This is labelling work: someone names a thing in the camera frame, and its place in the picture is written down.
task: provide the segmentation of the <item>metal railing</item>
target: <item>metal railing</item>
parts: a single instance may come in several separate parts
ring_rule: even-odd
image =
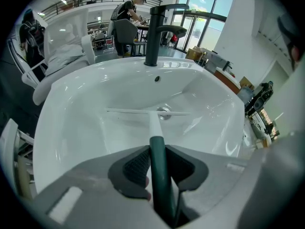
[[[99,3],[99,2],[118,2],[118,3],[123,3],[129,0],[64,0],[64,2],[60,1],[45,10],[42,11],[44,14],[41,16],[45,21],[48,21],[49,19],[53,18],[54,16],[61,14],[67,10],[77,8],[83,5],[88,5],[88,4],[94,4],[94,3]],[[155,6],[160,6],[161,0],[146,0],[146,3],[144,5],[148,7],[155,7]]]

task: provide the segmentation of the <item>white sink basin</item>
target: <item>white sink basin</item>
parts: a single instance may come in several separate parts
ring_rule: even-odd
[[[242,101],[193,61],[159,57],[158,66],[149,67],[144,60],[102,62],[52,85],[35,134],[38,192],[80,162],[149,144],[148,115],[109,113],[105,108],[190,112],[161,120],[166,144],[238,155]]]

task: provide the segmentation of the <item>glass door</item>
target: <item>glass door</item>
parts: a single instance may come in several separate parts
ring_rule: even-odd
[[[203,32],[206,18],[199,16],[183,16],[175,15],[173,20],[173,25],[181,25],[187,29],[186,35],[182,38],[179,38],[176,45],[176,49],[187,52],[189,48],[197,46],[201,33]]]
[[[192,28],[192,24],[193,24],[193,16],[185,16],[184,21],[183,21],[182,15],[175,15],[173,25],[178,25],[177,22],[175,23],[176,16],[180,16],[179,17],[179,20],[180,20],[179,26],[182,26],[182,27],[186,28],[186,30],[187,30],[186,35],[182,38],[179,38],[178,43],[176,45],[176,49],[183,51],[187,38],[189,37],[189,33],[191,32],[191,28]]]
[[[203,40],[200,43],[200,47],[210,51],[214,50],[223,28],[224,22],[211,19],[204,33]]]
[[[183,51],[187,52],[189,48],[193,48],[198,45],[201,33],[205,27],[206,19],[204,17],[194,16],[194,26],[192,31],[189,33],[189,38]]]

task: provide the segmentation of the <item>faucet handle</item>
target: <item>faucet handle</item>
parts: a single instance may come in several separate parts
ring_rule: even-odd
[[[178,3],[178,4],[166,4],[161,6],[156,6],[150,9],[150,14],[162,14],[164,15],[166,10],[171,9],[185,9],[188,10],[190,7],[184,3]]]

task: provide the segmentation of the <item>white countertop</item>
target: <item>white countertop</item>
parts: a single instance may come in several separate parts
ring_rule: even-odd
[[[238,89],[241,89],[239,82],[231,76],[227,71],[223,71],[221,68],[216,67],[216,70],[224,75],[226,78],[228,78]]]

